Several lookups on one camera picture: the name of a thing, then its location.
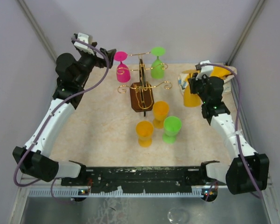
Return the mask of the pink wine glass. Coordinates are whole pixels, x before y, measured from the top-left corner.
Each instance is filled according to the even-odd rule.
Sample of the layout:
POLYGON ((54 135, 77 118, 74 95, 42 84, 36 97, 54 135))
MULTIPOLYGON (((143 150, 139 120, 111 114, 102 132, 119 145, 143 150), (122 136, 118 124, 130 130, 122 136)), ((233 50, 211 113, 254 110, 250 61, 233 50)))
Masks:
POLYGON ((130 81, 131 78, 128 66, 123 63, 127 59, 127 57, 128 54, 124 51, 118 51, 114 56, 114 60, 119 62, 119 65, 116 69, 116 76, 117 80, 120 83, 127 83, 128 81, 130 81))

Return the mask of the green wine glass back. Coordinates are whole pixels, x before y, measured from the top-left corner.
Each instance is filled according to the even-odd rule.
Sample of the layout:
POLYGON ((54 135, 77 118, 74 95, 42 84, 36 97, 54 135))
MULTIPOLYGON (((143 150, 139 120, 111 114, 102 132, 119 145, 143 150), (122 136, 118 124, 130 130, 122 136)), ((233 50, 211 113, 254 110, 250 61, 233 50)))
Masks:
POLYGON ((162 79, 164 77, 165 69, 164 64, 159 58, 164 55, 166 50, 163 47, 154 47, 151 50, 151 54, 156 56, 155 61, 151 65, 151 76, 155 79, 162 79))

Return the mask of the green wine glass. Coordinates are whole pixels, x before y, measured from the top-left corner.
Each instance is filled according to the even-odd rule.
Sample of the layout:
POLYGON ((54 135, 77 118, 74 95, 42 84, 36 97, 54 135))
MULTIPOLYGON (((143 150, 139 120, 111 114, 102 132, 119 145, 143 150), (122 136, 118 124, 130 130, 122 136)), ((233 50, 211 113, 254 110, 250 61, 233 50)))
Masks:
POLYGON ((176 137, 182 127, 182 121, 176 116, 169 116, 164 120, 164 133, 162 139, 168 144, 176 141, 176 137))
POLYGON ((163 47, 154 47, 151 50, 151 54, 156 56, 155 61, 151 65, 151 76, 155 79, 162 79, 164 77, 165 69, 164 64, 159 58, 164 55, 166 50, 163 47))

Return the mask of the green wine glass front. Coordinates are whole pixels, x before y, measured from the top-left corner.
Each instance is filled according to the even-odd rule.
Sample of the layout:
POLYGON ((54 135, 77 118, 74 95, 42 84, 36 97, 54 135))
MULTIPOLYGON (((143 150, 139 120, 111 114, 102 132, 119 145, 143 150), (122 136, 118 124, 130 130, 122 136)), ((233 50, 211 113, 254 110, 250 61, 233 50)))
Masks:
POLYGON ((162 139, 168 144, 176 141, 176 137, 182 127, 182 121, 176 116, 169 116, 164 120, 164 133, 162 139))

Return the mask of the orange wine glass front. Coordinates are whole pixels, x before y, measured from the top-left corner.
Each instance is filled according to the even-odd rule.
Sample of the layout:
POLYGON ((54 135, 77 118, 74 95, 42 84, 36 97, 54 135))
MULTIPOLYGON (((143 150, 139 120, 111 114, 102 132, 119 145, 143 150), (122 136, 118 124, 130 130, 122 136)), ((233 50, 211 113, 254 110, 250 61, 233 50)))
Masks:
POLYGON ((141 147, 149 147, 152 144, 153 124, 149 121, 141 121, 136 125, 135 130, 138 136, 138 144, 141 147))

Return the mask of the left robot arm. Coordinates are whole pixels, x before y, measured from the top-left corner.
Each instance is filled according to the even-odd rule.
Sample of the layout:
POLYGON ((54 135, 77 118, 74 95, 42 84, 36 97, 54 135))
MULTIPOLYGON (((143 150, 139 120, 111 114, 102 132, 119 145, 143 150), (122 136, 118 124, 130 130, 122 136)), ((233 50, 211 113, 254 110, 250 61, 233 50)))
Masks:
POLYGON ((71 178, 78 185, 85 184, 88 174, 85 165, 73 161, 57 162, 50 159, 53 145, 68 118, 77 109, 83 94, 84 86, 94 67, 110 69, 113 65, 115 49, 100 48, 97 53, 78 51, 80 58, 76 60, 70 53, 63 53, 56 60, 57 88, 49 109, 32 137, 23 147, 15 147, 13 157, 17 162, 14 172, 14 183, 24 187, 17 181, 17 174, 36 178, 37 181, 50 182, 54 179, 71 178))

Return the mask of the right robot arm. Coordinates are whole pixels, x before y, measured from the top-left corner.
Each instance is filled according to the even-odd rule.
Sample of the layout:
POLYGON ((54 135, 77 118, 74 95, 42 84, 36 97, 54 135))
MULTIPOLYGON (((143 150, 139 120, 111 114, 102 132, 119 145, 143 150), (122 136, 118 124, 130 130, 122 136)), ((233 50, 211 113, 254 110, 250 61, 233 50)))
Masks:
POLYGON ((197 76, 195 72, 188 79, 190 93, 201 99, 203 118, 221 136, 232 159, 229 165, 218 161, 203 162, 200 181, 206 185, 214 180, 225 183, 234 195, 265 190, 269 159, 266 154, 257 153, 249 145, 238 128, 238 122, 233 121, 229 109, 222 101, 223 80, 207 75, 201 78, 197 76))

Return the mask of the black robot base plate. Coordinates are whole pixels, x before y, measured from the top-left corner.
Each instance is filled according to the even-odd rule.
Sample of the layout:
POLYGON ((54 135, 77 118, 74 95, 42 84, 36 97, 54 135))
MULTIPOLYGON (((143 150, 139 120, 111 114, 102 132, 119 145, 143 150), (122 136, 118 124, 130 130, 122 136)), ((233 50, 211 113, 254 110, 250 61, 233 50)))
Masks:
POLYGON ((62 186, 88 186, 92 193, 191 193, 214 179, 204 166, 83 167, 77 178, 62 178, 62 186))

